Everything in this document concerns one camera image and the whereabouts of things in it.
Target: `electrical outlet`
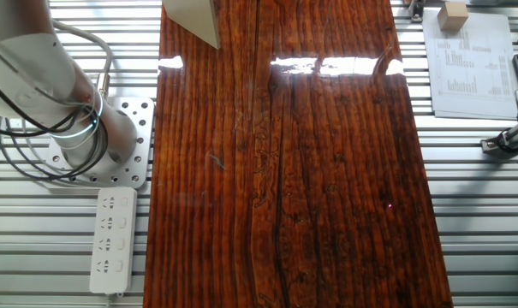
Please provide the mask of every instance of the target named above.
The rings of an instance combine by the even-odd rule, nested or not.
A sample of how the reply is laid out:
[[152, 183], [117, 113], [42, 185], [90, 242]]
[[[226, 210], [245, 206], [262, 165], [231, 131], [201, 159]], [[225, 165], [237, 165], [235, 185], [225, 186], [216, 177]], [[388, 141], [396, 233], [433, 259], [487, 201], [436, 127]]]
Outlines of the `electrical outlet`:
[[112, 247], [112, 239], [106, 238], [98, 241], [97, 248], [103, 252], [109, 252]]
[[112, 230], [113, 224], [114, 224], [113, 217], [106, 217], [106, 218], [101, 219], [101, 228], [102, 229]]
[[98, 261], [97, 264], [95, 264], [95, 270], [99, 273], [108, 274], [110, 266], [111, 264], [109, 260]]
[[93, 293], [123, 293], [130, 287], [137, 192], [104, 188], [98, 192], [89, 288]]

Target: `power cord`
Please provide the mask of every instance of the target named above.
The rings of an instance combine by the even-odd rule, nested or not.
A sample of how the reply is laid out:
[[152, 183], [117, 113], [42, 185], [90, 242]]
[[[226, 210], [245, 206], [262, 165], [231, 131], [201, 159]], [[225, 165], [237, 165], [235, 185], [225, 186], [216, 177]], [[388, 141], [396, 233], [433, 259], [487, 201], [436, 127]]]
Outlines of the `power cord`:
[[106, 294], [106, 308], [110, 308], [112, 305], [112, 294]]

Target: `metal mounting plate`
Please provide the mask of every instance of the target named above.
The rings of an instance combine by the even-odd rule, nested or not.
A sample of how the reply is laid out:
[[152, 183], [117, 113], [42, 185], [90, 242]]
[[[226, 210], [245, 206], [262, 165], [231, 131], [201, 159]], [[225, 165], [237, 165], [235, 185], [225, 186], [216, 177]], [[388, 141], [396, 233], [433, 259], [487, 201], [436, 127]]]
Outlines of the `metal mounting plate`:
[[[150, 98], [108, 98], [108, 101], [115, 110], [120, 110], [128, 115], [135, 125], [137, 140], [135, 141], [136, 146], [131, 158], [109, 173], [94, 174], [93, 169], [91, 169], [88, 173], [79, 175], [75, 179], [70, 179], [70, 181], [44, 181], [46, 187], [50, 189], [84, 187], [132, 187], [137, 189], [145, 184], [148, 157], [151, 149], [154, 102]], [[50, 142], [47, 163], [57, 168], [65, 168], [66, 170], [73, 168], [64, 159], [61, 148], [53, 139]]]

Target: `small wooden block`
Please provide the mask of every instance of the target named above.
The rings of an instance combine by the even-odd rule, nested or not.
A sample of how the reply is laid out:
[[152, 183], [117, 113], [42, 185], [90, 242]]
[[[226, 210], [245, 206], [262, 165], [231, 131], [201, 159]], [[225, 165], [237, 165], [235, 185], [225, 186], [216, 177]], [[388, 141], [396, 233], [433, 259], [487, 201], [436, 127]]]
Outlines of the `small wooden block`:
[[465, 3], [446, 2], [438, 14], [439, 27], [442, 31], [460, 31], [467, 21]]

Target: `wooden board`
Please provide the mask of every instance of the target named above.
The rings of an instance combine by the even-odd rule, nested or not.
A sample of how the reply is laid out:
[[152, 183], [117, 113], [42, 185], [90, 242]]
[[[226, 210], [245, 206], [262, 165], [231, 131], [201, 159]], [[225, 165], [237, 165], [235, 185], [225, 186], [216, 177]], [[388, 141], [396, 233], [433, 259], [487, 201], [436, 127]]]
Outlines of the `wooden board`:
[[144, 307], [452, 307], [390, 1], [215, 5], [162, 18]]

